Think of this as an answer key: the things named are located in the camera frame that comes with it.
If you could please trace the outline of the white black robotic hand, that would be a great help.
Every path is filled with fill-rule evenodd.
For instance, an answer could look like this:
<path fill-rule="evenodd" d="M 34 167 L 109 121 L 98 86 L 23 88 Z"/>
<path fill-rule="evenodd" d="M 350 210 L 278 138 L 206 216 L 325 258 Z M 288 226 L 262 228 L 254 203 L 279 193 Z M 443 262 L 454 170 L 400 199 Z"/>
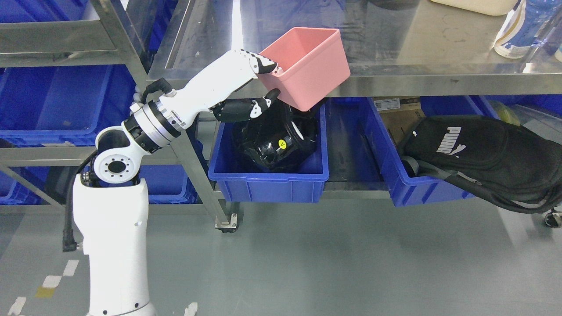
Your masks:
<path fill-rule="evenodd" d="M 156 105 L 174 127 L 186 129 L 195 117 L 211 111 L 221 122 L 242 122 L 258 118 L 279 96 L 278 89 L 270 90 L 256 99 L 227 100 L 245 84 L 278 70 L 277 62 L 243 49 L 229 50 L 196 74 L 174 96 L 161 96 Z"/>

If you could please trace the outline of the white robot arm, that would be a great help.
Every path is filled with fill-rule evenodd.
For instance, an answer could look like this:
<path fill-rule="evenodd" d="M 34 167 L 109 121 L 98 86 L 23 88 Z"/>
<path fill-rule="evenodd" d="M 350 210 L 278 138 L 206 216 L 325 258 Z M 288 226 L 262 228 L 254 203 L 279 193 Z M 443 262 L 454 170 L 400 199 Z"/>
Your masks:
<path fill-rule="evenodd" d="M 83 236 L 90 264 L 89 316 L 155 316 L 147 268 L 148 186 L 139 176 L 142 158 L 181 134 L 176 118 L 147 101 L 176 90 L 164 79 L 149 84 L 119 126 L 100 131 L 96 150 L 79 166 L 68 199 L 63 250 L 76 249 L 72 224 Z"/>

